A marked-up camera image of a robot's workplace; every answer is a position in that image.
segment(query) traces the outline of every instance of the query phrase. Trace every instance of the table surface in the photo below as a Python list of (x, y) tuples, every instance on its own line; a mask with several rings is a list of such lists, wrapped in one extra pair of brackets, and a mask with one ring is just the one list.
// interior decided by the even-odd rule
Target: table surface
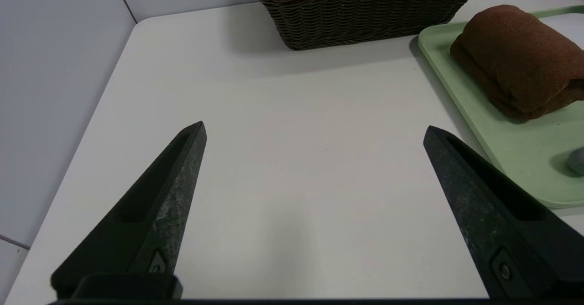
[[(584, 0), (470, 0), (542, 10)], [(172, 137), (209, 140), (175, 274), (184, 297), (486, 297), (422, 146), (480, 149), (414, 37), (292, 52), (260, 4), (134, 29), (7, 304), (50, 274)], [(584, 230), (582, 211), (564, 211)]]

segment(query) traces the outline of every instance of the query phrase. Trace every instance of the screw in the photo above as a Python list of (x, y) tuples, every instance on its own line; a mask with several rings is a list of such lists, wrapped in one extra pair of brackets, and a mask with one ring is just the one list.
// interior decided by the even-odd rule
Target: screw
[(509, 266), (507, 266), (506, 264), (501, 264), (501, 266), (499, 266), (499, 272), (501, 272), (501, 276), (509, 281), (511, 280), (511, 269), (509, 269)]

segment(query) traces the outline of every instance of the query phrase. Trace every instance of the brown towel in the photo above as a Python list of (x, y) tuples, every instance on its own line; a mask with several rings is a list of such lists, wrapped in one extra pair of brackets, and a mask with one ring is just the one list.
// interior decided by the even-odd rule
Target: brown towel
[(450, 53), (509, 118), (534, 119), (584, 100), (584, 51), (515, 6), (476, 14)]

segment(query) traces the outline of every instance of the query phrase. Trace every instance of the brown wicker basket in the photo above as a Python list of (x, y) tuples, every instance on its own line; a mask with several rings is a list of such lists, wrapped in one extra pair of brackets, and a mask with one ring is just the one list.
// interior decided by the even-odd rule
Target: brown wicker basket
[(418, 34), (467, 0), (259, 0), (284, 43), (311, 49)]

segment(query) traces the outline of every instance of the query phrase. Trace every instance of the light green tray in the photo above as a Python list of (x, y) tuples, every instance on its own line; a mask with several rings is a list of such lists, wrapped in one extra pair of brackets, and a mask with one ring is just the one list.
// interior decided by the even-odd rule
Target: light green tray
[[(533, 15), (543, 18), (569, 13), (584, 14), (584, 5)], [(450, 45), (465, 25), (430, 26), (419, 35), (418, 46), (491, 162), (548, 207), (584, 205), (584, 176), (574, 174), (565, 163), (571, 151), (584, 147), (584, 101), (539, 119), (508, 120), (450, 57)]]

